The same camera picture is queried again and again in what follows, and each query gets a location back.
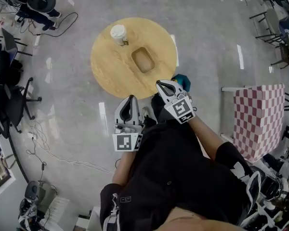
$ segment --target white shoe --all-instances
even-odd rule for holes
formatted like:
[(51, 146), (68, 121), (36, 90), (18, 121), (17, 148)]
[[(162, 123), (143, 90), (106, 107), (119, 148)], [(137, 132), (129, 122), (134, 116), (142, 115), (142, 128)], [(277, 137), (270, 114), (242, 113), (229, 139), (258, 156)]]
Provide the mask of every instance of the white shoe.
[(146, 117), (150, 117), (150, 110), (148, 107), (143, 107), (142, 112), (143, 112), (142, 116), (143, 121)]

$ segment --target white cable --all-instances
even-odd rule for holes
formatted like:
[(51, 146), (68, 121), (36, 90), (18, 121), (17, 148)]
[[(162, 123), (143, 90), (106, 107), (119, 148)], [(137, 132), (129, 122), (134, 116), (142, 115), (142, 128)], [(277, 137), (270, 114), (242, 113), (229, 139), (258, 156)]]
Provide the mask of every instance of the white cable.
[[(68, 164), (84, 165), (84, 166), (89, 167), (89, 168), (94, 168), (96, 170), (99, 170), (99, 171), (107, 173), (107, 174), (113, 174), (114, 173), (113, 171), (109, 171), (109, 170), (107, 170), (107, 169), (105, 169), (105, 168), (103, 168), (103, 167), (101, 167), (99, 165), (95, 165), (95, 164), (92, 164), (92, 163), (89, 163), (89, 162), (68, 161), (68, 160), (64, 160), (64, 159), (58, 158), (57, 156), (55, 156), (52, 153), (50, 153), (50, 148), (49, 148), (49, 145), (47, 143), (47, 137), (43, 133), (43, 128), (42, 128), (41, 124), (38, 123), (37, 121), (35, 121), (35, 125), (33, 127), (30, 126), (30, 128), (31, 128), (31, 133), (37, 136), (37, 139), (35, 140), (35, 142), (40, 146), (41, 149), (46, 151), (51, 157), (53, 157), (53, 158), (55, 158), (55, 159), (57, 159), (57, 160), (59, 160), (61, 162), (66, 162)], [(42, 145), (38, 142), (38, 137), (42, 140)]]
[(6, 0), (0, 0), (0, 1), (3, 1), (3, 2), (6, 4), (6, 6), (5, 6), (4, 8), (2, 8), (2, 10), (5, 9), (5, 8), (7, 8), (8, 6), (13, 6), (13, 7), (16, 9), (16, 12), (8, 12), (8, 13), (14, 13), (14, 14), (16, 14), (16, 13), (19, 12), (19, 9), (17, 9), (13, 4), (9, 4)]

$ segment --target round wooden table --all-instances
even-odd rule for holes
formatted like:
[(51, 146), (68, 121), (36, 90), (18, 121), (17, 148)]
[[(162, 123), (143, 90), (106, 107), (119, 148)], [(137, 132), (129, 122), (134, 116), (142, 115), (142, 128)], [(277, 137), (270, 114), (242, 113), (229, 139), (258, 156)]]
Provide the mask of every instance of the round wooden table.
[[(124, 25), (129, 45), (120, 46), (110, 36), (114, 25)], [(110, 94), (138, 99), (157, 93), (156, 81), (171, 79), (177, 52), (169, 33), (144, 18), (125, 18), (107, 26), (91, 51), (91, 67), (97, 82)]]

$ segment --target teal object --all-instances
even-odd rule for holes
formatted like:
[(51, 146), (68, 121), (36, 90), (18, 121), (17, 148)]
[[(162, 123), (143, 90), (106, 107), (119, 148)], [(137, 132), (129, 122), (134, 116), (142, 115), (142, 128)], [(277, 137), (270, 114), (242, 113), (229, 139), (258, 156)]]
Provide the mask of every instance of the teal object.
[(172, 80), (177, 81), (185, 91), (189, 91), (191, 88), (191, 82), (186, 75), (177, 74)]

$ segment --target wall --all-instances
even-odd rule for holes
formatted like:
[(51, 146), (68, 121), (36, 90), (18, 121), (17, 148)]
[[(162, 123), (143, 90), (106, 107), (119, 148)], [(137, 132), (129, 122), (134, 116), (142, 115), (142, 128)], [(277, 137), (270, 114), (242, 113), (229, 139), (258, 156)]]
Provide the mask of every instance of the wall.
[[(12, 154), (8, 140), (0, 136), (0, 145), (5, 156)], [(14, 157), (8, 161), (12, 164)], [(18, 164), (11, 169), (12, 177), (0, 187), (0, 231), (15, 231), (19, 227), (19, 204), (24, 198), (27, 182), (25, 181)]]

